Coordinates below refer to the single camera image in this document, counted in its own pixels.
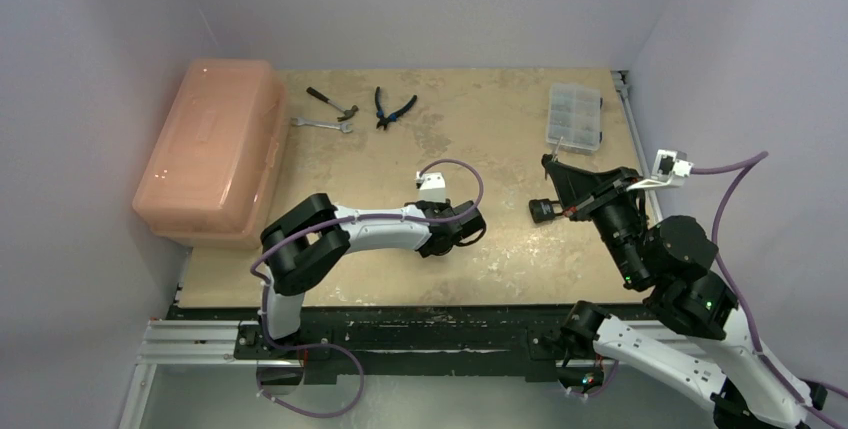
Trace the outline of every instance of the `hammer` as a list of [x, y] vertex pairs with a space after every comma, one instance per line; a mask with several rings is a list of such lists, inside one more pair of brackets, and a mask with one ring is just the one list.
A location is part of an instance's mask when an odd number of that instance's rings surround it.
[[356, 111], [359, 110], [359, 108], [356, 107], [356, 106], [351, 106], [350, 109], [345, 109], [342, 106], [331, 101], [329, 97], [325, 96], [324, 94], [321, 94], [320, 92], [316, 91], [315, 89], [313, 89], [311, 87], [307, 87], [306, 92], [308, 92], [309, 95], [314, 97], [315, 99], [318, 99], [321, 102], [326, 102], [327, 104], [335, 107], [339, 112], [344, 114], [343, 116], [337, 118], [339, 122], [346, 121], [346, 120], [350, 119], [351, 117], [354, 116], [354, 114], [356, 114]]

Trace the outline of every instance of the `wooden tabletop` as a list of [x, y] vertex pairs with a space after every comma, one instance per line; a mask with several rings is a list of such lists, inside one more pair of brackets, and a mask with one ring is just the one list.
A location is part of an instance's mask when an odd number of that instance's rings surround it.
[[[290, 116], [334, 121], [332, 107], [309, 96], [313, 86], [341, 104], [356, 104], [354, 132], [293, 127], [269, 222], [305, 197], [326, 192], [334, 203], [360, 209], [399, 208], [417, 200], [415, 171], [450, 157], [473, 165], [486, 192], [488, 224], [477, 244], [442, 257], [385, 249], [345, 256], [307, 292], [306, 305], [472, 305], [635, 302], [591, 223], [557, 220], [537, 226], [527, 201], [556, 199], [540, 164], [552, 83], [601, 91], [603, 142], [592, 156], [560, 151], [565, 164], [593, 171], [638, 168], [636, 151], [606, 69], [414, 69], [280, 71]], [[374, 90], [394, 111], [413, 94], [416, 105], [388, 131], [375, 128]], [[443, 165], [448, 197], [476, 195], [476, 182]], [[259, 284], [248, 273], [256, 251], [195, 248], [180, 307], [258, 306]]]

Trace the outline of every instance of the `white connector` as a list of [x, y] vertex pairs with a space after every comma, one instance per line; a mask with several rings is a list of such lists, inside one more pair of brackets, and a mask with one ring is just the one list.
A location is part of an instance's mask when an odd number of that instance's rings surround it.
[[441, 172], [415, 173], [415, 184], [418, 186], [418, 199], [429, 202], [446, 202], [448, 190], [445, 178]]
[[660, 149], [654, 159], [654, 168], [651, 177], [645, 178], [627, 188], [628, 191], [636, 189], [652, 190], [663, 187], [680, 187], [686, 182], [692, 173], [692, 163], [685, 160], [686, 153]]

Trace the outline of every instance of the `hammer head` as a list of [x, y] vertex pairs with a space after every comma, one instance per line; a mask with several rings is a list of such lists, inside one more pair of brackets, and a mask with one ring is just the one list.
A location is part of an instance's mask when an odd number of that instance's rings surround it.
[[350, 119], [351, 117], [353, 117], [358, 110], [359, 110], [358, 107], [352, 106], [350, 109], [344, 111], [343, 116], [337, 117], [336, 120], [338, 120], [339, 122], [346, 121], [346, 120]]

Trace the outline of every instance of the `white wall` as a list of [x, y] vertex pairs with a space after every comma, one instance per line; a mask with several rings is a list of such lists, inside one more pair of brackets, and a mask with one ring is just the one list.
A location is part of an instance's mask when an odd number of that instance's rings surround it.
[[200, 0], [279, 68], [626, 68], [668, 0]]
[[0, 423], [114, 427], [185, 257], [130, 201], [187, 61], [191, 0], [0, 0]]
[[[772, 349], [798, 375], [843, 385], [846, 26], [845, 0], [672, 0], [630, 73], [648, 153], [714, 166], [771, 152], [731, 200], [721, 252]], [[694, 177], [660, 194], [663, 209], [709, 230], [731, 179]]]

